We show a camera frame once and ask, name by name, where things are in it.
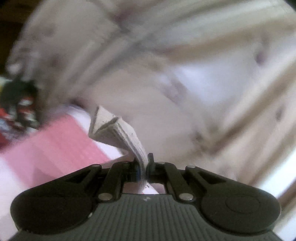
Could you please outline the beige leaf-patterned curtain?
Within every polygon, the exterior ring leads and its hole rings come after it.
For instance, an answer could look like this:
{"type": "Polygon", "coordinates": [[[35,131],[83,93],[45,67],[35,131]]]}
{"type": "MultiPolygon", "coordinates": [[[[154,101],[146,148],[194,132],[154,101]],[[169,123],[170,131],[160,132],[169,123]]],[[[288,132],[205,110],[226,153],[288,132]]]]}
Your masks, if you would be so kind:
{"type": "Polygon", "coordinates": [[[295,149],[287,1],[42,1],[6,69],[36,80],[43,117],[103,106],[179,168],[259,186],[295,149]]]}

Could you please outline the beige knitted small garment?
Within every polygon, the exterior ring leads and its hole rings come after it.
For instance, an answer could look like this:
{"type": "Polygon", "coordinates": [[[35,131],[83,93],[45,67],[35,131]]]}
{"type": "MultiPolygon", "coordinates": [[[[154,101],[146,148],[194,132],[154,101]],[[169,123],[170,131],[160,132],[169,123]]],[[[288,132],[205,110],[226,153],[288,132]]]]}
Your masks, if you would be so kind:
{"type": "Polygon", "coordinates": [[[104,163],[102,165],[103,168],[110,168],[118,162],[136,161],[139,166],[138,181],[137,184],[129,184],[127,189],[136,193],[142,193],[147,184],[147,166],[149,161],[147,153],[133,127],[121,117],[99,106],[91,118],[88,137],[94,141],[123,150],[123,156],[104,163]]]}

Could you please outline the dark cluttered objects pile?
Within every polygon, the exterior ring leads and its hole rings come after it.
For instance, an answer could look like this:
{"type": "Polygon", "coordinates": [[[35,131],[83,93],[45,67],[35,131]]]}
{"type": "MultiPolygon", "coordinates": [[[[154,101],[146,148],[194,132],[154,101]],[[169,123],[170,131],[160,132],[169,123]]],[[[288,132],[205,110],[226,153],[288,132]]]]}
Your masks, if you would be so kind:
{"type": "Polygon", "coordinates": [[[1,76],[1,147],[39,128],[37,95],[33,80],[1,76]]]}

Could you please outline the pink checkered bed sheet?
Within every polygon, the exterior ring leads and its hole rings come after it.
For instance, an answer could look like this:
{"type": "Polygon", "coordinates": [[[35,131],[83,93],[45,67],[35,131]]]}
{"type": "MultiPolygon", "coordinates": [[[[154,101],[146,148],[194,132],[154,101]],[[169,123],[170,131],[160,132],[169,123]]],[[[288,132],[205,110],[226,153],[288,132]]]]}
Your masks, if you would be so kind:
{"type": "Polygon", "coordinates": [[[91,164],[105,168],[133,160],[125,150],[90,139],[89,126],[89,114],[70,106],[45,127],[1,150],[1,240],[16,233],[10,205],[21,192],[91,164]]]}

